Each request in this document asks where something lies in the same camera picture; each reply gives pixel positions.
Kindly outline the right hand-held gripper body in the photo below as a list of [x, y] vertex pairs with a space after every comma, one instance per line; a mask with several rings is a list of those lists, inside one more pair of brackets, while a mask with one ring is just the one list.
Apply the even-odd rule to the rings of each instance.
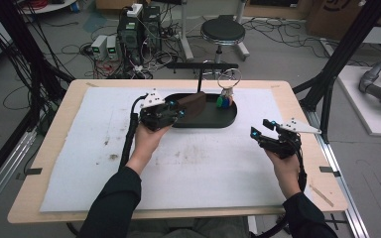
[[278, 138], [274, 139], [263, 135], [263, 139], [258, 141], [258, 145], [277, 154], [280, 159], [286, 159], [301, 149], [301, 133], [321, 133], [320, 129], [295, 118], [291, 118], [288, 122], [277, 124], [279, 127], [274, 131], [277, 132]]

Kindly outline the person's right hand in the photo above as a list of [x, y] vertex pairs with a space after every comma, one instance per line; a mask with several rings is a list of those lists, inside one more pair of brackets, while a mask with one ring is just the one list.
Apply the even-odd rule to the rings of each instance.
[[267, 157], [273, 164], [274, 173], [279, 183], [279, 187], [286, 199], [301, 191], [298, 183], [300, 163], [296, 155], [280, 159], [279, 156], [268, 150], [265, 151]]

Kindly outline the white power strip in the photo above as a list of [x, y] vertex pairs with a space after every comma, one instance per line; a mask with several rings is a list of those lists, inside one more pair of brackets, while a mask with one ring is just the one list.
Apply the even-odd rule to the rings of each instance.
[[131, 9], [127, 11], [128, 17], [138, 18], [143, 10], [143, 5], [139, 3], [134, 3]]

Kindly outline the black computer tower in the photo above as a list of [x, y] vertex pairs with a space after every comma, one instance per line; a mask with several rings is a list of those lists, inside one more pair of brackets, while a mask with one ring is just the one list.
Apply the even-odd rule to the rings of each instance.
[[146, 6], [142, 15], [147, 48], [158, 51], [161, 48], [161, 11], [159, 6]]
[[124, 58], [135, 65], [142, 64], [141, 47], [143, 43], [143, 26], [139, 18], [129, 16], [131, 6], [124, 7], [119, 17], [117, 34], [124, 51]]

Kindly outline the aluminium rail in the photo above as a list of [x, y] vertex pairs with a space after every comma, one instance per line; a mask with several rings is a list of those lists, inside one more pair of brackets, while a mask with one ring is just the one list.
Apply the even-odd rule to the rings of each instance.
[[370, 238], [330, 144], [321, 134], [302, 135], [308, 189], [324, 212], [341, 213], [353, 238]]
[[37, 130], [25, 132], [12, 147], [9, 154], [3, 157], [0, 165], [0, 194], [8, 184], [10, 178], [29, 153], [37, 138]]

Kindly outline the white base board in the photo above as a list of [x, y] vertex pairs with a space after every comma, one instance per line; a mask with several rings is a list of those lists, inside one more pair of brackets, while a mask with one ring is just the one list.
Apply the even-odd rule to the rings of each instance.
[[347, 65], [339, 74], [338, 82], [368, 134], [381, 136], [381, 103], [377, 98], [358, 89], [360, 77], [367, 70], [369, 67], [366, 66]]

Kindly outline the white table leg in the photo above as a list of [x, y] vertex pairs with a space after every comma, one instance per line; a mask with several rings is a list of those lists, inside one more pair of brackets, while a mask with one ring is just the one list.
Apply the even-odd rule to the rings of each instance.
[[[242, 18], [243, 18], [246, 2], [247, 2], [247, 0], [238, 0], [238, 5], [237, 5], [237, 10], [236, 10], [236, 15], [235, 15], [235, 21], [239, 24], [242, 23]], [[242, 58], [244, 60], [246, 60], [250, 56], [250, 53], [247, 50], [247, 48], [243, 42], [240, 42], [237, 45], [237, 49], [241, 53]]]
[[192, 61], [193, 53], [191, 51], [191, 46], [187, 38], [187, 5], [188, 0], [181, 0], [181, 31], [179, 33], [179, 37], [186, 60]]

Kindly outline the black round stool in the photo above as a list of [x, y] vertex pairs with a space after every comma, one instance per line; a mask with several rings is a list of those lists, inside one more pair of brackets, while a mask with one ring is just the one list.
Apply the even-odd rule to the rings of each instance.
[[215, 63], [221, 62], [222, 47], [236, 46], [243, 42], [245, 28], [234, 20], [232, 15], [220, 15], [205, 21], [200, 27], [201, 36], [208, 42], [217, 45]]

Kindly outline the black tray with hanger bar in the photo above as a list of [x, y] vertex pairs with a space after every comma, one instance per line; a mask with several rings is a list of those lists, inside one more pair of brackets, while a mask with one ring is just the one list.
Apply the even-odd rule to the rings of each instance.
[[239, 65], [236, 63], [213, 63], [213, 62], [170, 62], [167, 68], [197, 69], [198, 80], [196, 91], [202, 91], [203, 74], [209, 69], [218, 72], [216, 78], [220, 93], [206, 93], [206, 105], [204, 110], [190, 120], [179, 119], [174, 126], [176, 128], [225, 128], [231, 125], [237, 115], [237, 105], [232, 98], [233, 87], [240, 82], [233, 76], [238, 72]]

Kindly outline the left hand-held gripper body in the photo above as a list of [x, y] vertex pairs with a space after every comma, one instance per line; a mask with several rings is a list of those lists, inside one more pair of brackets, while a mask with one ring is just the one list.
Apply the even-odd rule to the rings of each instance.
[[169, 108], [166, 100], [156, 88], [153, 88], [140, 104], [140, 121], [148, 129], [158, 131], [172, 126], [177, 120], [176, 108]]

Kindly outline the grey bench power supply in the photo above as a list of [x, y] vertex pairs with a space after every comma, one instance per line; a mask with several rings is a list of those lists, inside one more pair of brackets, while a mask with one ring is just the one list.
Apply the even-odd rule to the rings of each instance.
[[108, 36], [106, 42], [107, 55], [110, 60], [118, 60], [118, 44], [115, 36]]
[[98, 36], [91, 44], [91, 49], [96, 60], [104, 60], [107, 56], [107, 37], [105, 35]]

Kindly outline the cardboard box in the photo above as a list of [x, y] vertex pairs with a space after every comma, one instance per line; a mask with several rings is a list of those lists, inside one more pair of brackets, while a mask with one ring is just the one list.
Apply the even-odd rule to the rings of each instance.
[[341, 40], [363, 6], [361, 0], [313, 0], [306, 21], [307, 34]]

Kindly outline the white felt mat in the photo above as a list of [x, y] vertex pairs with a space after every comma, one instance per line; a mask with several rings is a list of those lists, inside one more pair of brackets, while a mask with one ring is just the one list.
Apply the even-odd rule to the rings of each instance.
[[[54, 165], [44, 212], [86, 211], [119, 167], [139, 87], [86, 90]], [[141, 174], [139, 210], [278, 206], [284, 197], [251, 128], [282, 116], [269, 89], [237, 88], [237, 115], [221, 129], [172, 128]]]

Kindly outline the person's left hand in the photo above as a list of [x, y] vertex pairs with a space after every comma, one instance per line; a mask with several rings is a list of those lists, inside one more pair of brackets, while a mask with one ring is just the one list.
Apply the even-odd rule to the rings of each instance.
[[150, 162], [163, 136], [169, 130], [170, 126], [152, 131], [140, 123], [135, 133], [135, 148], [126, 166], [139, 176]]

